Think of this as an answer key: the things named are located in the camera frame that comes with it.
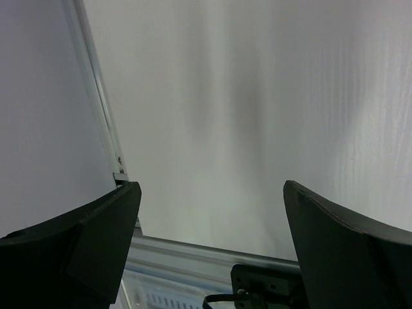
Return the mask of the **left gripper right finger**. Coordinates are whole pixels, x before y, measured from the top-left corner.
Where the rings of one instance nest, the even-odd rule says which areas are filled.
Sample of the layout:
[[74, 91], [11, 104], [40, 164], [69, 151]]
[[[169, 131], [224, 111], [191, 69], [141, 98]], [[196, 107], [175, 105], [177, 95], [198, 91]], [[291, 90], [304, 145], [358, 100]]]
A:
[[288, 180], [285, 210], [311, 308], [411, 308], [411, 233]]

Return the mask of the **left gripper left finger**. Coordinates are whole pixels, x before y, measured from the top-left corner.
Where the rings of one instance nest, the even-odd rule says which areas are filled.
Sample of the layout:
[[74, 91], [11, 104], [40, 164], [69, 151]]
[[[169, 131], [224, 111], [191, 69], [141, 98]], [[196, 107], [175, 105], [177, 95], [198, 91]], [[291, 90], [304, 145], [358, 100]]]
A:
[[1, 238], [1, 308], [109, 308], [115, 303], [142, 191], [129, 182]]

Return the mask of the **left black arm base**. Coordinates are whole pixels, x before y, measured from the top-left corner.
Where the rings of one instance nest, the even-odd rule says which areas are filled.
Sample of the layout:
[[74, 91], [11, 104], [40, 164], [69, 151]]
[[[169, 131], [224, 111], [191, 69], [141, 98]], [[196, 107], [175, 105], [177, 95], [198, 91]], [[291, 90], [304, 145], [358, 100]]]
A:
[[233, 303], [236, 308], [309, 308], [302, 276], [271, 268], [234, 265], [230, 272], [231, 294], [204, 298], [202, 307], [212, 303]]

